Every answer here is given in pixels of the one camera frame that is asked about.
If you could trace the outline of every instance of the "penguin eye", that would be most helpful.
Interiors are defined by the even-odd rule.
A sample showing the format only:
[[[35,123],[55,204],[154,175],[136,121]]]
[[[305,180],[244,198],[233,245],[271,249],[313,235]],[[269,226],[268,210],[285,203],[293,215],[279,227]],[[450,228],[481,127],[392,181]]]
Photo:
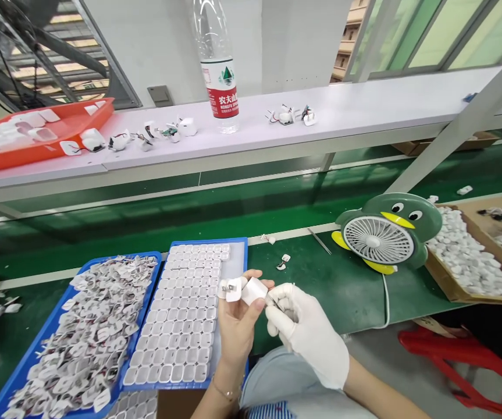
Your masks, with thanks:
[[[420,219],[422,217],[423,217],[423,212],[421,211],[410,212],[410,215],[408,216],[408,218],[412,221],[416,221],[417,219]]]
[[[392,206],[392,212],[400,212],[404,209],[404,204],[403,203],[395,203]]]

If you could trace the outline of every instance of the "yellow penguin beak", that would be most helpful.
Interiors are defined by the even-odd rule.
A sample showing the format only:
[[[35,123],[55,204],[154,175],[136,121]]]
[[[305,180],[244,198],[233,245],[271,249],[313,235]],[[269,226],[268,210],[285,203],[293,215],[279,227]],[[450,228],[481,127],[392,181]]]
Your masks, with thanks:
[[[381,214],[386,219],[391,220],[393,223],[398,224],[401,227],[415,229],[415,226],[410,221],[396,214],[392,214],[391,212],[381,212]]]

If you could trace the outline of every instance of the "desk fan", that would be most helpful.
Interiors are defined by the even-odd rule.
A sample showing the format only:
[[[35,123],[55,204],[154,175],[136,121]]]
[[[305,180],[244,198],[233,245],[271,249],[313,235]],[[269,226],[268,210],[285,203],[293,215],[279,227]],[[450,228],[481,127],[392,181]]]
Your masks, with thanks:
[[[427,260],[425,242],[441,230],[443,218],[428,200],[408,193],[378,195],[361,209],[343,212],[332,239],[383,275],[397,265],[417,269]]]

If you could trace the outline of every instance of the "orange plastic tray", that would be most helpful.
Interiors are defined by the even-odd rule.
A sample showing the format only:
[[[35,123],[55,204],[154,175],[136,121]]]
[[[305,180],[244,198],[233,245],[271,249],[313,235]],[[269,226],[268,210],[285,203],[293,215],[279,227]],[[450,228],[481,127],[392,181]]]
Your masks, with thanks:
[[[98,99],[85,102],[76,102],[66,105],[51,106],[60,118],[57,122],[47,122],[45,127],[52,130],[58,136],[56,140],[36,142],[16,148],[12,144],[0,150],[0,170],[22,166],[42,160],[65,156],[65,152],[59,145],[61,141],[75,141],[79,148],[83,148],[80,134],[89,128],[100,129],[104,123],[113,115],[113,98]],[[105,101],[93,115],[84,109],[85,106],[95,105],[96,102]],[[1,122],[8,121],[14,115],[27,113],[29,111],[10,114]]]

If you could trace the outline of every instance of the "window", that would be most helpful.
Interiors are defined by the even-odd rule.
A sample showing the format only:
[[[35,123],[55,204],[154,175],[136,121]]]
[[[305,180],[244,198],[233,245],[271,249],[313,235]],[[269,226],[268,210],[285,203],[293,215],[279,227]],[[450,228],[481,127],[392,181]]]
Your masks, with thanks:
[[[471,68],[501,63],[502,0],[488,14],[449,68]]]
[[[368,3],[362,25],[352,27],[348,16],[332,81],[341,75],[357,80],[382,1]],[[502,64],[502,0],[401,0],[384,27],[389,24],[377,55],[369,58],[370,79]]]
[[[408,67],[438,65],[482,2],[447,0]]]

